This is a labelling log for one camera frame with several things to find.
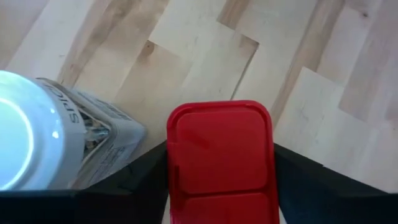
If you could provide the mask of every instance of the wooden floor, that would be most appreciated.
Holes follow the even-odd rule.
[[[134,158],[177,105],[252,99],[277,144],[398,191],[398,1],[69,2],[0,0],[0,69],[113,102],[148,128]]]

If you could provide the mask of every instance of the spice container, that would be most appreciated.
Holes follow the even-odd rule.
[[[84,189],[126,164],[145,129],[113,105],[0,71],[0,189]]]

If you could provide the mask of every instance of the red lid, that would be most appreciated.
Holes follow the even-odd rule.
[[[261,104],[179,106],[167,150],[172,223],[279,223],[271,118]]]

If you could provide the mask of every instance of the wood grain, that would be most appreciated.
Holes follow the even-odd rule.
[[[0,69],[5,69],[49,0],[0,0]]]
[[[373,104],[387,82],[382,71],[397,42],[398,14],[393,13],[396,8],[397,1],[381,3],[340,102],[343,111],[363,121],[373,120],[373,110],[379,109]]]
[[[271,110],[316,2],[250,1],[236,30],[259,42],[259,49],[234,99],[256,100]]]
[[[217,21],[231,29],[235,29],[249,0],[227,0]]]
[[[307,31],[301,41],[284,84],[271,108],[271,118],[274,127],[277,126],[287,99],[299,77],[302,67],[316,71],[329,41],[331,31],[343,8],[342,0],[319,0],[310,19]]]
[[[320,75],[342,86],[348,83],[380,3],[345,4],[322,55],[317,70]]]
[[[6,70],[62,80],[62,70],[80,54],[108,4],[109,0],[49,1]]]
[[[132,9],[115,25],[95,50],[75,87],[112,101],[137,60],[168,0],[134,1]]]
[[[147,137],[136,154],[164,141],[166,120],[178,106],[180,87],[191,66],[163,47],[146,42],[114,99],[116,106],[147,128]]]
[[[310,152],[323,120],[337,108],[343,88],[303,67],[287,100],[274,142],[316,161],[324,152]]]
[[[96,49],[108,38],[112,30],[130,13],[136,0],[112,0],[106,8],[101,20],[95,26],[81,54],[63,71],[60,83],[64,86],[74,86],[81,71],[92,58]]]
[[[217,36],[214,34],[227,28],[216,21],[224,3],[225,0],[172,0],[149,40],[194,61],[206,53]]]

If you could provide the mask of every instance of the plastic container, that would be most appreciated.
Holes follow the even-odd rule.
[[[172,223],[279,223],[271,118],[259,103],[179,106],[167,151]]]
[[[144,133],[109,103],[0,71],[0,190],[84,189],[129,163]]]

